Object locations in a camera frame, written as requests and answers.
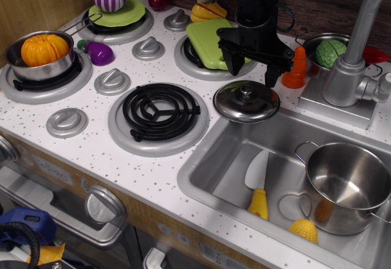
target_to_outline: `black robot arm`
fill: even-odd
[[[278,2],[236,0],[235,21],[238,27],[217,31],[219,47],[232,75],[239,73],[245,57],[267,65],[267,87],[274,87],[278,77],[292,69],[294,51],[277,36]]]

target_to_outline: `silver faucet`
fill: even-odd
[[[328,103],[347,107],[361,99],[378,103],[387,101],[391,93],[391,73],[382,75],[379,81],[364,76],[365,61],[362,58],[381,2],[363,1],[346,53],[335,61],[324,82],[322,96]]]

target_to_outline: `drawer handle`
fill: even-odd
[[[0,169],[0,190],[23,206],[48,212],[58,226],[99,248],[114,247],[122,236],[122,230],[111,223],[95,230],[59,210],[51,205],[54,196],[51,190],[6,166]]]

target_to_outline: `saucepan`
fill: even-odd
[[[307,161],[298,155],[304,144],[313,144]],[[391,173],[365,148],[345,142],[318,146],[302,142],[294,151],[305,164],[300,206],[320,229],[337,235],[363,231],[391,196]]]
[[[307,73],[309,76],[313,78],[325,79],[329,74],[330,69],[319,65],[318,61],[316,60],[315,53],[316,48],[322,41],[330,39],[338,40],[348,46],[350,36],[327,32],[324,34],[313,35],[306,39],[303,44],[298,42],[298,44],[302,45],[305,49],[305,54],[307,56]]]
[[[72,36],[80,31],[81,29],[78,29],[76,32],[72,34],[67,34],[65,31],[75,27],[77,24],[85,21],[86,19],[91,19],[94,15],[98,15],[98,17],[94,20],[91,20],[91,22],[85,26],[83,26],[81,29],[84,29],[88,25],[94,23],[96,20],[100,19],[102,17],[101,13],[95,13],[93,15],[88,16],[87,18],[79,21],[78,23],[70,26],[64,31],[39,31],[39,32],[33,32],[31,34],[25,35],[24,37],[19,38],[18,40],[14,41],[7,49],[6,51],[6,58],[8,64],[13,69],[14,74],[23,80],[28,81],[43,81],[50,78],[55,78],[59,75],[61,75],[64,71],[66,71],[68,68],[71,67],[73,61],[75,60],[75,52],[73,51],[73,39]],[[54,34],[58,35],[59,37],[62,37],[69,46],[68,53],[49,64],[42,65],[42,66],[36,66],[36,67],[29,67],[27,66],[22,57],[21,57],[21,49],[23,46],[23,43],[28,38],[31,38],[34,35],[42,35],[42,34]]]

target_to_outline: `stainless steel sink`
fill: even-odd
[[[179,171],[179,187],[194,199],[332,268],[390,268],[391,224],[376,218],[363,232],[351,236],[318,229],[318,245],[287,230],[293,221],[305,218],[298,201],[305,166],[294,154],[304,141],[318,145],[357,144],[373,152],[391,169],[391,146],[280,108],[270,119],[255,124],[220,118]],[[269,221],[246,210],[252,197],[252,190],[244,184],[246,170],[263,149],[269,151],[265,182]],[[310,151],[300,149],[304,158]],[[386,202],[377,214],[391,219],[390,203]]]

